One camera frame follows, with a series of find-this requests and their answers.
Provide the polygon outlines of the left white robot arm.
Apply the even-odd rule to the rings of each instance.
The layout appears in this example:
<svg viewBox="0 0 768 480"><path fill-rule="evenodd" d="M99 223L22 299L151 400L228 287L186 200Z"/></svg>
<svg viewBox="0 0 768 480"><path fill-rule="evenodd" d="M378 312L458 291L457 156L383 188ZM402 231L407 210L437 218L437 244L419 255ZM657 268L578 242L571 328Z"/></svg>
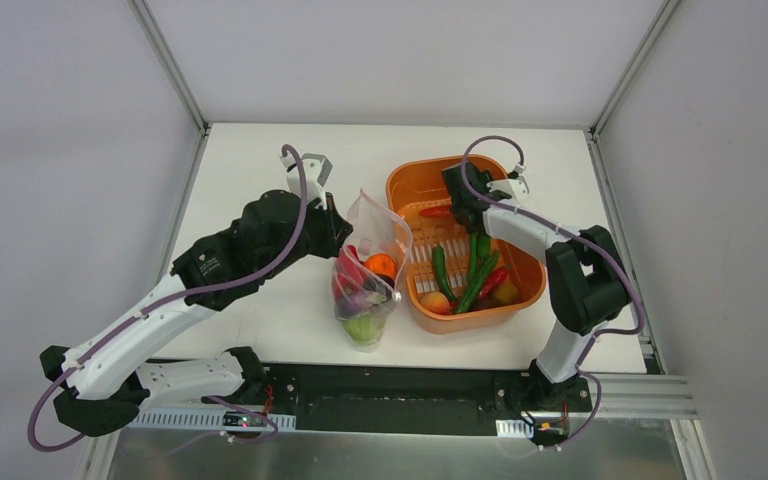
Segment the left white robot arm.
<svg viewBox="0 0 768 480"><path fill-rule="evenodd" d="M331 194L303 205L288 191L264 193L226 229L198 239L175 259L132 312L81 345L52 345L41 353L58 421L100 437L168 403L257 402L266 373L250 347L170 363L152 357L296 261L337 257L352 231Z"/></svg>

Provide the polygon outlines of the orange toy tangerine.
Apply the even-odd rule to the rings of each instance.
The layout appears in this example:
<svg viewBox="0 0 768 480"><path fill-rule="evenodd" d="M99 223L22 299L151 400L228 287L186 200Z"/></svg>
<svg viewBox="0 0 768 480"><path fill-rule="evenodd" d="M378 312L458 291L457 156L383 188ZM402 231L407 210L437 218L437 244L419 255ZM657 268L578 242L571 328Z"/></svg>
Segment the orange toy tangerine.
<svg viewBox="0 0 768 480"><path fill-rule="evenodd" d="M387 253L377 253L369 256L363 262L363 266L370 272L392 281L396 280L399 271L399 264Z"/></svg>

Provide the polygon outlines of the red toy chili pepper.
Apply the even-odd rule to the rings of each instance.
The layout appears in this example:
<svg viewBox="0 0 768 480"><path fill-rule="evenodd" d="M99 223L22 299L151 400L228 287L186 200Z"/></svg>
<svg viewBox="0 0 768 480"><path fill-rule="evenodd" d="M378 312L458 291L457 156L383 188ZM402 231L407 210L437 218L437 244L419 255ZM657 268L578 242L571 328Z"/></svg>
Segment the red toy chili pepper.
<svg viewBox="0 0 768 480"><path fill-rule="evenodd" d="M348 245L341 250L336 259L334 275L331 280L332 294L335 300L362 289L364 275L358 261L359 256L355 246Z"/></svg>

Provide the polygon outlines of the green toy cabbage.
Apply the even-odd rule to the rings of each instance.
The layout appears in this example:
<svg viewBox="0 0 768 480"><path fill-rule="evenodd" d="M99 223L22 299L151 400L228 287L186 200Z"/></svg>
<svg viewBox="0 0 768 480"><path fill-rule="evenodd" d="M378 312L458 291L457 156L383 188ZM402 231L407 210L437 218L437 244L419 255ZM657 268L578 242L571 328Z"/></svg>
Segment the green toy cabbage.
<svg viewBox="0 0 768 480"><path fill-rule="evenodd" d="M386 318L364 314L345 320L342 326L353 342L360 345L372 345L381 340L386 326Z"/></svg>

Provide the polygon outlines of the purple toy eggplant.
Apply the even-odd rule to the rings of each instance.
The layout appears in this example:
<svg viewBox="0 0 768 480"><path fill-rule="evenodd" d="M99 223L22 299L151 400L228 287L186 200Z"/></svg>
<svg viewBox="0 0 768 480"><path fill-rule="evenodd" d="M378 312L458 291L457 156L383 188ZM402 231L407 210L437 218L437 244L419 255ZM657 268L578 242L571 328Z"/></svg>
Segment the purple toy eggplant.
<svg viewBox="0 0 768 480"><path fill-rule="evenodd" d="M349 319L359 315L372 307L379 306L390 300L392 292L389 289L383 291L356 290L341 294L334 305L335 316L338 319Z"/></svg>

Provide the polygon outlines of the clear pink zip top bag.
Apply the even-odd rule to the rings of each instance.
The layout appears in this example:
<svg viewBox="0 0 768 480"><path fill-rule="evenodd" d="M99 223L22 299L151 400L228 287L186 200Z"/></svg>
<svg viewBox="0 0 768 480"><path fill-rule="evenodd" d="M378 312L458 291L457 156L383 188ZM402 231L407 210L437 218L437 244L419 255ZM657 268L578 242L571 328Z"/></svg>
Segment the clear pink zip top bag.
<svg viewBox="0 0 768 480"><path fill-rule="evenodd" d="M387 319L394 313L402 300L401 290L404 287L405 279L411 266L413 233L403 217L390 210L387 206L375 201L365 191L359 192L359 196L348 209L346 219L353 226L353 232L341 247L340 252L348 245L356 247L359 256L358 265L364 275L362 289L369 291L389 289L392 292L390 300L356 316L364 314L381 316L386 318L387 323ZM395 289L390 289L378 278L378 275L370 272L363 266L363 262L369 256L377 253L387 253L399 264L399 271L394 281ZM381 340L372 345L360 345L353 342L342 326L342 323L347 319L338 319L335 316L335 299L333 294L332 305L337 323L341 326L348 341L354 348L360 351L371 351L377 347Z"/></svg>

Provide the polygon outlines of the dark purple toy mangosteen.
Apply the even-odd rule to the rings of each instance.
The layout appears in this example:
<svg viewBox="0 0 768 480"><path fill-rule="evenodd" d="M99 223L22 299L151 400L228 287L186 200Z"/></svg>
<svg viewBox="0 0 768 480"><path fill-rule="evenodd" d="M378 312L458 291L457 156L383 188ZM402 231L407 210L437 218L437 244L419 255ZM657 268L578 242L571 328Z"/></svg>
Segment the dark purple toy mangosteen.
<svg viewBox="0 0 768 480"><path fill-rule="evenodd" d="M394 280L387 276L387 275L378 275L378 278L387 285L390 289L395 289L395 282Z"/></svg>

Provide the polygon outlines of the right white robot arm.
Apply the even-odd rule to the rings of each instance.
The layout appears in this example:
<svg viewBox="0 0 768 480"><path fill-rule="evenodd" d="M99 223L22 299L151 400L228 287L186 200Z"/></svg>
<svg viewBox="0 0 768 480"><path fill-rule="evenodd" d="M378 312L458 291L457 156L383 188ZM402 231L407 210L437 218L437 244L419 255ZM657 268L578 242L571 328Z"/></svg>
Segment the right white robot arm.
<svg viewBox="0 0 768 480"><path fill-rule="evenodd" d="M599 225L572 231L528 211L518 198L526 190L520 180L495 180L470 161L441 175L458 224L532 256L545 268L556 322L529 366L525 401L553 409L572 389L591 339L632 301L613 237Z"/></svg>

